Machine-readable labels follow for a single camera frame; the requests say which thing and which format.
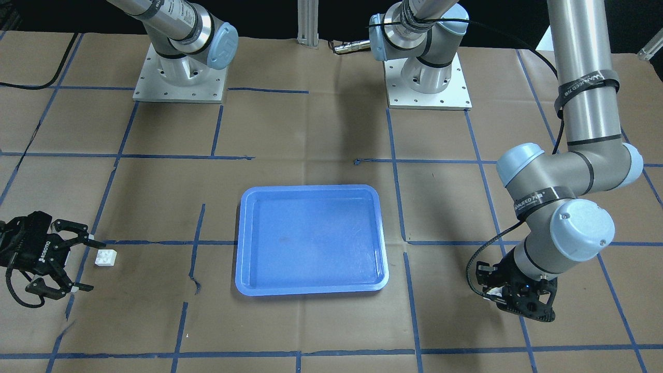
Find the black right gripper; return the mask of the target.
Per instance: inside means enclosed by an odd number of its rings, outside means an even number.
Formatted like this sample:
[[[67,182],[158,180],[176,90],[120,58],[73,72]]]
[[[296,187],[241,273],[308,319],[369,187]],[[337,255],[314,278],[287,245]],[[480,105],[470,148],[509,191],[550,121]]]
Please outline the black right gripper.
[[[39,276],[50,276],[59,288],[48,286],[43,278],[31,278],[25,290],[28,293],[59,300],[76,291],[92,291],[94,286],[73,282],[64,271],[70,247],[84,244],[93,248],[105,248],[106,243],[97,241],[88,232],[85,224],[55,220],[56,232],[72,232],[77,236],[64,240],[60,235],[49,232],[52,216],[35,211],[27,216],[2,222],[1,265]]]

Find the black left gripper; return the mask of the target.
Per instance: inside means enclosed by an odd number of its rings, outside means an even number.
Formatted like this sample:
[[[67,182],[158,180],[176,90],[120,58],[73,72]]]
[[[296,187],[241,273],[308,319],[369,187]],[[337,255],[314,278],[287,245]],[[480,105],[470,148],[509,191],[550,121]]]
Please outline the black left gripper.
[[[557,278],[530,279],[516,267],[512,259],[504,259],[497,265],[480,261],[477,263],[476,277],[483,288],[503,286],[504,301],[495,302],[500,310],[542,323],[555,320],[553,302],[557,293]]]

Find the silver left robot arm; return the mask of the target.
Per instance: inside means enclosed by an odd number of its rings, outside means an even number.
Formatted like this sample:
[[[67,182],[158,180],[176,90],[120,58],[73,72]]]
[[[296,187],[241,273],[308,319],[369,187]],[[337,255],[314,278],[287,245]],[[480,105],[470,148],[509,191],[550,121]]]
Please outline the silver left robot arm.
[[[596,257],[615,236],[609,213],[589,193],[632,184],[643,170],[637,149],[622,140],[603,1],[549,1],[557,98],[567,151],[548,155],[533,142],[509,149],[496,164],[518,225],[530,233],[499,264],[472,256],[472,291],[506,312],[542,323],[555,319],[557,277]]]

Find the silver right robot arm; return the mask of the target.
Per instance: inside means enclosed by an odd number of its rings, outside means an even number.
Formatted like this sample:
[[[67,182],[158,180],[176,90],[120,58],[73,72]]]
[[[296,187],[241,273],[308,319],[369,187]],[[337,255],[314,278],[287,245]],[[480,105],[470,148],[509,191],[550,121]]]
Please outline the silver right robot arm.
[[[113,1],[142,22],[151,40],[133,99],[152,103],[219,104],[227,70],[238,49],[232,24],[188,1]],[[35,211],[2,222],[2,267],[9,294],[21,306],[39,308],[46,299],[91,291],[65,271],[72,247],[106,252],[87,225]]]

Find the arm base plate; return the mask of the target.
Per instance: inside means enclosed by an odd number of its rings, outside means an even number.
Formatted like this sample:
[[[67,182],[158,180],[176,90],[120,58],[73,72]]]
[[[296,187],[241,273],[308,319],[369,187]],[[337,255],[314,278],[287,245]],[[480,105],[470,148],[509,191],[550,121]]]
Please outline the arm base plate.
[[[383,66],[389,108],[473,108],[458,54],[443,68],[426,66],[416,58],[385,61]]]
[[[150,45],[133,99],[152,103],[222,104],[228,70],[209,68],[189,56],[166,59]]]

